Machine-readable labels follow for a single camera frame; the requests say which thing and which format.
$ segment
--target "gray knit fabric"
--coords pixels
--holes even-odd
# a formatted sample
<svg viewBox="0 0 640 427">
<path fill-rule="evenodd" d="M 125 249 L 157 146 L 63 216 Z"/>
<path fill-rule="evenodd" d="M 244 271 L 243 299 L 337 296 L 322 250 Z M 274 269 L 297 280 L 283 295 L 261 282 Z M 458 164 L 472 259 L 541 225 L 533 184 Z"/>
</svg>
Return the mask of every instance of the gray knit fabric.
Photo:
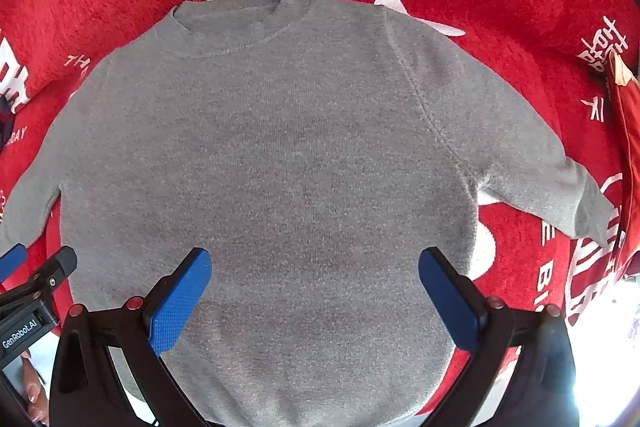
<svg viewBox="0 0 640 427">
<path fill-rule="evenodd" d="M 213 277 L 164 359 L 228 427 L 411 416 L 453 345 L 417 274 L 465 273 L 478 190 L 606 244 L 609 201 L 449 39 L 341 0 L 186 2 L 114 51 L 8 199 L 5 251 L 62 194 L 76 301 L 119 307 L 194 246 Z"/>
</svg>

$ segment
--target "sweater's left sleeve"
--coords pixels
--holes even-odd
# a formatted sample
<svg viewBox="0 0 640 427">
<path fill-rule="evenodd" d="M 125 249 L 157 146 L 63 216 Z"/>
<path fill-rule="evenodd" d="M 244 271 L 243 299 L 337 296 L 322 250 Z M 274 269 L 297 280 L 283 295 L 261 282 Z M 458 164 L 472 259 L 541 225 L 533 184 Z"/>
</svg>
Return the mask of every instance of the sweater's left sleeve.
<svg viewBox="0 0 640 427">
<path fill-rule="evenodd" d="M 386 14 L 389 43 L 426 123 L 477 186 L 571 238 L 606 247 L 613 205 L 527 100 L 429 26 Z"/>
<path fill-rule="evenodd" d="M 9 194 L 0 224 L 0 252 L 17 243 L 30 247 L 44 231 L 60 185 L 79 153 L 79 141 L 97 93 L 106 76 L 101 61 L 55 118 L 31 166 Z"/>
</svg>

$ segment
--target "sweater's right sleeve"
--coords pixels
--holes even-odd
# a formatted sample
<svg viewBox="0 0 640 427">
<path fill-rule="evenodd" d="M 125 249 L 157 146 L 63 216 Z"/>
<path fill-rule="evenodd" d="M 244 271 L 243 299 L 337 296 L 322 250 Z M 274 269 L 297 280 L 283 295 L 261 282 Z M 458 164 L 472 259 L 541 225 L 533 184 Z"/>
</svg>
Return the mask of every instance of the sweater's right sleeve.
<svg viewBox="0 0 640 427">
<path fill-rule="evenodd" d="M 30 247 L 44 231 L 60 185 L 79 153 L 91 107 L 105 83 L 108 59 L 101 61 L 55 118 L 40 151 L 9 194 L 0 224 L 0 253 L 17 243 Z"/>
</svg>

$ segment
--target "human hand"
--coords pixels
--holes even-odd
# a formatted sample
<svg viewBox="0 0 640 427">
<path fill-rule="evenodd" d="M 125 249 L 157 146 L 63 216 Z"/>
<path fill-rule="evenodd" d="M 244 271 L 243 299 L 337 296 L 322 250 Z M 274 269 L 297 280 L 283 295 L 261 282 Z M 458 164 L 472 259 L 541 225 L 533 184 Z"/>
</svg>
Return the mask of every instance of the human hand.
<svg viewBox="0 0 640 427">
<path fill-rule="evenodd" d="M 34 422 L 49 425 L 49 398 L 38 373 L 31 364 L 31 353 L 27 349 L 20 356 L 22 357 L 22 379 L 29 399 L 27 412 Z"/>
</svg>

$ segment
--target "blue gripper pad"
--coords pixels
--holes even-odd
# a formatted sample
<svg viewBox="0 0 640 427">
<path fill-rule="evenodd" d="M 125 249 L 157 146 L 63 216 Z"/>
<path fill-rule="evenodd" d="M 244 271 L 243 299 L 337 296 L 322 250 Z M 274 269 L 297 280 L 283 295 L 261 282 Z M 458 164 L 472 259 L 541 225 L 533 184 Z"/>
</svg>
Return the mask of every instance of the blue gripper pad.
<svg viewBox="0 0 640 427">
<path fill-rule="evenodd" d="M 20 264 L 27 260 L 27 249 L 24 245 L 15 245 L 0 257 L 0 282 L 6 281 Z"/>
<path fill-rule="evenodd" d="M 444 268 L 428 250 L 420 254 L 418 274 L 456 346 L 471 354 L 476 352 L 479 321 Z"/>
<path fill-rule="evenodd" d="M 211 257 L 200 250 L 151 318 L 149 344 L 158 357 L 174 348 L 210 279 Z"/>
</svg>

